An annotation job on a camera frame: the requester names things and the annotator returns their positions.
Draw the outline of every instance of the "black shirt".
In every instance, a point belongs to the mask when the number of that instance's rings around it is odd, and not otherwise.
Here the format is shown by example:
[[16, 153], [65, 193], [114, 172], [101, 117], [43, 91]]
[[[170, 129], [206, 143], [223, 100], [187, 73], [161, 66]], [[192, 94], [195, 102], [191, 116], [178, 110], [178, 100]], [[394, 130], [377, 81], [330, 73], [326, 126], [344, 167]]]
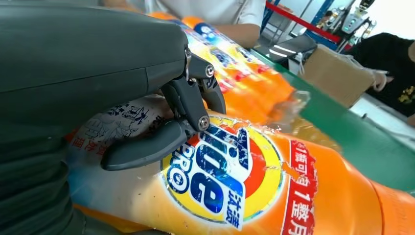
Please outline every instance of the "black shirt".
[[415, 62], [408, 55], [413, 42], [381, 33], [362, 40], [346, 52], [366, 68], [389, 72], [392, 82], [380, 92], [371, 88], [367, 93], [407, 117], [415, 113]]

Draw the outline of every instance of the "white wall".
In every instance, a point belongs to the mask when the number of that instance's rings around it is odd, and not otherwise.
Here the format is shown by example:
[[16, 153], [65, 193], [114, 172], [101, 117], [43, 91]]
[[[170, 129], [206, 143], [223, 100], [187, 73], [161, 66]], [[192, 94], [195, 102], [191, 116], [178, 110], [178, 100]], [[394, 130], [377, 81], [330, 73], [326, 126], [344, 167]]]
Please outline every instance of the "white wall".
[[349, 6], [350, 3], [354, 2], [355, 0], [335, 0], [333, 4], [329, 7], [329, 10], [332, 8], [337, 8], [341, 6]]
[[401, 38], [415, 39], [414, 0], [377, 0], [369, 8], [369, 15], [377, 21], [371, 35], [387, 32]]

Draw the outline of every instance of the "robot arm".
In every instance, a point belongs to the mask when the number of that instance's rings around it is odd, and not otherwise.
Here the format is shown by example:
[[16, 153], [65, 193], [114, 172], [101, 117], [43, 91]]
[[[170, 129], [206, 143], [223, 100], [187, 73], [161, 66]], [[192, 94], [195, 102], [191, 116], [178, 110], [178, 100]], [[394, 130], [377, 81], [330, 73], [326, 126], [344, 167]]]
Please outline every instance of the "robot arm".
[[[175, 114], [152, 139], [108, 149], [102, 166], [120, 170], [160, 160], [205, 130], [202, 97], [225, 111], [212, 65], [191, 54], [173, 23], [121, 10], [1, 1], [0, 32], [4, 234], [93, 234], [89, 225], [99, 223], [74, 212], [61, 160], [62, 137], [94, 114], [159, 89]], [[126, 159], [129, 151], [137, 158]]]

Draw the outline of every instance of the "blue metal frame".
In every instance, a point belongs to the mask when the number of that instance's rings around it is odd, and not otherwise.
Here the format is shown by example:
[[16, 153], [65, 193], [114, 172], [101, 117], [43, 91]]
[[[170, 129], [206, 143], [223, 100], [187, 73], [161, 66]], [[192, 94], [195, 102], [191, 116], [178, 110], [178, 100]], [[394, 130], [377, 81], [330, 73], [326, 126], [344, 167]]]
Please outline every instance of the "blue metal frame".
[[[281, 0], [275, 0], [274, 5], [278, 5], [278, 3], [280, 1]], [[267, 26], [268, 21], [271, 19], [271, 16], [272, 16], [273, 12], [274, 12], [273, 10], [271, 10], [271, 9], [269, 9], [267, 7], [265, 8], [265, 10], [264, 10], [264, 18], [262, 20], [261, 32], [260, 33], [262, 33], [262, 31], [264, 31], [265, 26]]]
[[[324, 17], [325, 13], [327, 12], [327, 10], [330, 8], [330, 6], [333, 4], [334, 0], [325, 0], [324, 3], [322, 4], [322, 6], [320, 7], [319, 11], [316, 13], [316, 15], [314, 16], [313, 20], [311, 21], [312, 25], [317, 25], [320, 20]], [[317, 43], [319, 44], [323, 44], [326, 47], [332, 49], [332, 50], [336, 50], [337, 49], [337, 45], [335, 43], [333, 43], [330, 40], [327, 40], [326, 38], [315, 34], [314, 32], [307, 30], [305, 32], [305, 34], [307, 34], [310, 38], [314, 39]]]

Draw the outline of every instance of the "detergent bottle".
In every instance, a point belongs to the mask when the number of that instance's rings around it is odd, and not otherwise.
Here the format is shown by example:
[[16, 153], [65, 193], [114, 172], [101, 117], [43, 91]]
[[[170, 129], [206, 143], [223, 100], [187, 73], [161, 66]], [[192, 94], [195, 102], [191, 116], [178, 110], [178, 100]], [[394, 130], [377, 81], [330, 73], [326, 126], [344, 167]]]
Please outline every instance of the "detergent bottle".
[[246, 65], [258, 77], [267, 81], [275, 91], [274, 95], [271, 96], [273, 102], [279, 103], [286, 101], [294, 91], [294, 88], [285, 81], [281, 74], [265, 65], [246, 49], [216, 30], [213, 26], [205, 23], [202, 19], [188, 16], [184, 17], [182, 22], [199, 33], [206, 41], [226, 52], [238, 63]]
[[277, 90], [274, 89], [272, 83], [258, 79], [256, 73], [252, 72], [245, 64], [235, 61], [174, 16], [163, 12], [153, 12], [149, 16], [178, 24], [187, 35], [190, 50], [213, 64], [216, 70], [216, 79], [220, 83], [227, 107], [238, 107], [239, 112], [234, 115], [235, 117], [265, 124], [266, 116], [275, 105], [273, 97]]
[[336, 151], [209, 115], [205, 132], [160, 162], [105, 171], [101, 155], [114, 138], [154, 130], [172, 113], [162, 97], [148, 96], [97, 114], [69, 138], [73, 201], [124, 232], [415, 234], [415, 199], [368, 180]]

